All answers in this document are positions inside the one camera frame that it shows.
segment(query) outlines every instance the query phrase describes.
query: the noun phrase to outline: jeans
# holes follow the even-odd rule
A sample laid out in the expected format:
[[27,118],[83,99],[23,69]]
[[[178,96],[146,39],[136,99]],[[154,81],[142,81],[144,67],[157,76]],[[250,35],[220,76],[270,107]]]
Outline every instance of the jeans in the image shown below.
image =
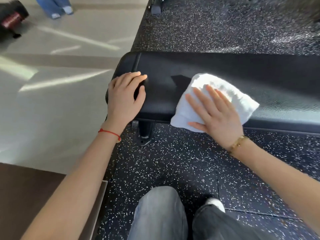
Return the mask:
[[62,8],[71,6],[69,0],[36,0],[36,1],[49,17],[51,17],[52,14],[54,13],[62,15],[63,14]]
[[[201,206],[193,222],[194,240],[265,240],[269,234],[244,226],[212,204]],[[188,223],[177,191],[155,187],[139,201],[128,240],[187,240]]]

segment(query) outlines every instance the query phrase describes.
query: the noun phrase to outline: gold bracelet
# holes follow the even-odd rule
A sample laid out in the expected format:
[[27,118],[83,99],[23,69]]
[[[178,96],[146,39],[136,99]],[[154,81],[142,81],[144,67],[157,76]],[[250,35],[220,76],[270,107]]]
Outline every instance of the gold bracelet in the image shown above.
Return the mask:
[[246,137],[246,136],[240,136],[240,137],[235,141],[235,143],[232,144],[232,146],[230,147],[228,153],[229,153],[230,155],[232,155],[234,149],[237,148],[237,147],[239,147],[239,146],[241,146],[241,143],[242,143],[244,140],[246,140],[246,139],[249,139],[249,138]]

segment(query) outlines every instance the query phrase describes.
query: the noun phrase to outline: black leather padding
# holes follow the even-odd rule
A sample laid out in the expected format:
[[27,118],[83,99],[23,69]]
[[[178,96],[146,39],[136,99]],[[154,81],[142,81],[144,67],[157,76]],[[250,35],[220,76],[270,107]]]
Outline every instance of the black leather padding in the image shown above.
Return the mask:
[[133,71],[148,75],[136,120],[169,123],[191,78],[209,73],[260,104],[245,127],[320,134],[318,56],[129,52],[114,78]]

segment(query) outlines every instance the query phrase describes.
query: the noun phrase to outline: white shoe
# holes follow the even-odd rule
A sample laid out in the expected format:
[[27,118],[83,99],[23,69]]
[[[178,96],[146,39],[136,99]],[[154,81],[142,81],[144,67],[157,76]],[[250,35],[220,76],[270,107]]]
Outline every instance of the white shoe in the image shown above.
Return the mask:
[[58,18],[60,18],[61,16],[60,16],[60,14],[58,14],[58,13],[54,13],[54,14],[51,15],[51,17],[52,17],[52,19],[58,19]]
[[63,7],[63,10],[67,15],[73,14],[73,9],[70,6]]
[[218,209],[220,211],[222,211],[223,213],[226,213],[226,210],[224,209],[224,206],[222,204],[222,202],[216,198],[209,198],[207,199],[207,201],[205,202],[206,205],[214,205],[216,207],[218,207]]

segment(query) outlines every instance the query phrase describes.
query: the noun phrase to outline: forearm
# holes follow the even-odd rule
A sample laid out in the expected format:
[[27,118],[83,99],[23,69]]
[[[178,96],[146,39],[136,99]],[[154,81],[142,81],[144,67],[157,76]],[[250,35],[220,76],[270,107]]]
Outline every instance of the forearm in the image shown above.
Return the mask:
[[267,153],[251,140],[235,149],[234,157],[247,165],[320,234],[320,182]]
[[23,240],[76,240],[98,195],[109,159],[117,141],[110,133],[99,133],[78,167],[58,186],[36,216]]

